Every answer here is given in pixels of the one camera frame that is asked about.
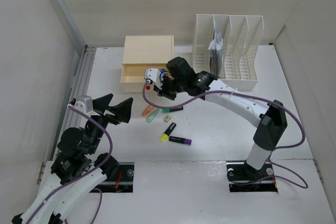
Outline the blue tape dispenser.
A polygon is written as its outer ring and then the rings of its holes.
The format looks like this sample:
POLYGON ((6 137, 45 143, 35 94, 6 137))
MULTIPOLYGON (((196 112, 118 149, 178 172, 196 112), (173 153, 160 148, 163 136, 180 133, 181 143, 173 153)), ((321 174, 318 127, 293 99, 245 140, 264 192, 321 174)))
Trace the blue tape dispenser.
POLYGON ((160 69, 160 79, 163 80, 164 77, 168 77, 170 72, 166 69, 160 69))

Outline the small beige eraser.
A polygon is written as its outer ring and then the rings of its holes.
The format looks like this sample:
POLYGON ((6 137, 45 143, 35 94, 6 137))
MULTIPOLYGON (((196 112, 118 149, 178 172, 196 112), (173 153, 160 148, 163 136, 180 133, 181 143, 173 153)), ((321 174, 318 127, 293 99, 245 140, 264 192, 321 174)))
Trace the small beige eraser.
POLYGON ((168 122, 172 117, 170 115, 167 115, 165 118, 164 118, 164 122, 168 122))

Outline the beige wooden drawer cabinet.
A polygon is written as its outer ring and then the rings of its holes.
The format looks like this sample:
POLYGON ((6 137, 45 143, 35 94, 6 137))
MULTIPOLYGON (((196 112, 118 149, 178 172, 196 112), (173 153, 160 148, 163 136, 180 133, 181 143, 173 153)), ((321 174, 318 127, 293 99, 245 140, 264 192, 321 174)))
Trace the beige wooden drawer cabinet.
POLYGON ((126 36, 120 84, 124 92, 141 92, 147 68, 165 68, 174 56, 174 36, 126 36))

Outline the grey booklet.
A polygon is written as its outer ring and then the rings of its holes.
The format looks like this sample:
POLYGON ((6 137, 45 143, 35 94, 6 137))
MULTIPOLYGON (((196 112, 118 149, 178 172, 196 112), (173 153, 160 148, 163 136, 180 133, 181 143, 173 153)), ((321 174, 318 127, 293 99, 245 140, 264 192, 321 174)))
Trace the grey booklet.
POLYGON ((217 22, 214 22, 213 40, 209 43, 208 50, 210 51, 210 72, 219 77, 223 64, 224 40, 217 22))

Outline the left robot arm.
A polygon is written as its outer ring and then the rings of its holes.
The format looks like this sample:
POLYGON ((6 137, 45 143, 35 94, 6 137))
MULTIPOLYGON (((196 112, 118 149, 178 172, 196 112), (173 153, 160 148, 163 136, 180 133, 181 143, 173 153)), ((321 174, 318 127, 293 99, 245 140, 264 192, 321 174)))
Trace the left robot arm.
POLYGON ((117 176, 119 162, 111 152, 100 154, 95 161, 89 159, 103 136, 112 140, 106 130, 109 124, 128 123, 131 118, 133 98, 111 106, 112 98, 111 93, 97 99, 81 95, 68 103, 68 109, 87 122, 84 127, 70 127, 62 133, 59 154, 45 184, 31 206, 14 216, 12 223, 66 223, 84 196, 117 176))

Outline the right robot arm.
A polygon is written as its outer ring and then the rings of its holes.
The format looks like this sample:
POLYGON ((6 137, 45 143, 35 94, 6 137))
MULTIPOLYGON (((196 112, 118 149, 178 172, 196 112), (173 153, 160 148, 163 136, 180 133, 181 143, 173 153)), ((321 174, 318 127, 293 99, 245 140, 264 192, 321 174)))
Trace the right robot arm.
POLYGON ((268 156, 275 150, 288 126, 281 102, 259 102, 245 98, 213 74, 206 71, 196 73, 181 57, 170 60, 165 69, 150 70, 147 76, 155 83, 154 90, 161 97, 174 100, 177 94, 186 92, 192 97, 229 109, 250 122, 256 132, 243 172, 250 179, 262 173, 268 156))

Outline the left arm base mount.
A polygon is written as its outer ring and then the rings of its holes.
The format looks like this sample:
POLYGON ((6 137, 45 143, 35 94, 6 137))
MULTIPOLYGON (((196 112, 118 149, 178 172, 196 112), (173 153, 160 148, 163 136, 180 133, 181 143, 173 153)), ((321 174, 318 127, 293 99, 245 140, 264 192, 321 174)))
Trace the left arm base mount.
POLYGON ((99 188, 102 193, 132 193, 134 168, 134 163, 120 163, 114 177, 106 179, 94 188, 99 188))

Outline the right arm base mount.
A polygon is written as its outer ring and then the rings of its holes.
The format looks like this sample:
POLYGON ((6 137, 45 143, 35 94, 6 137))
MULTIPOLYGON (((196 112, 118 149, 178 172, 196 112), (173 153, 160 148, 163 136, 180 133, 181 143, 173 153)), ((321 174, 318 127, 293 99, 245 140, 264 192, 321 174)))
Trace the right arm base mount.
POLYGON ((227 162, 227 179, 231 193, 256 193, 273 192, 277 193, 272 165, 264 163, 260 170, 248 166, 245 162, 227 162))

